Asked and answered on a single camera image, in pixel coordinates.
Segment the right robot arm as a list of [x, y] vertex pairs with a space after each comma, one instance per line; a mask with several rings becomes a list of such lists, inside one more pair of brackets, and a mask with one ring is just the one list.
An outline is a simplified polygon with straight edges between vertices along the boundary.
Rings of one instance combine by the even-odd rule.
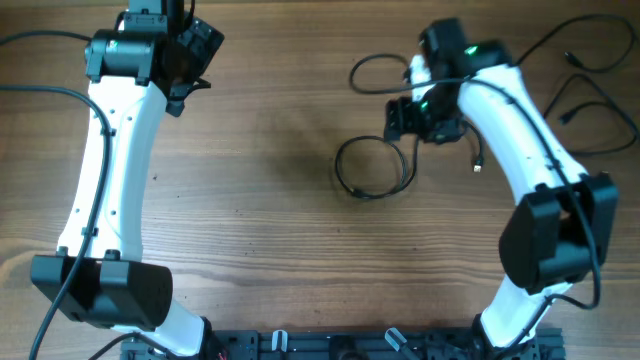
[[574, 283], [600, 280], [618, 191], [560, 144], [502, 42], [471, 43], [449, 18], [427, 27], [420, 43], [408, 86], [388, 103], [383, 137], [447, 142], [466, 117], [496, 157], [515, 210], [499, 240], [505, 277], [479, 322], [489, 346], [506, 350], [531, 339]]

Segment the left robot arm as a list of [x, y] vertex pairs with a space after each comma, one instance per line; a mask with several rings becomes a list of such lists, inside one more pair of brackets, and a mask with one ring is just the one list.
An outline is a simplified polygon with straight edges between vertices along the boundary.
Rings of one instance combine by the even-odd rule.
[[72, 212], [33, 284], [52, 310], [112, 329], [170, 359], [222, 359], [210, 323], [174, 299], [169, 269], [142, 259], [151, 149], [166, 116], [207, 87], [223, 35], [181, 1], [133, 1], [85, 50], [90, 123]]

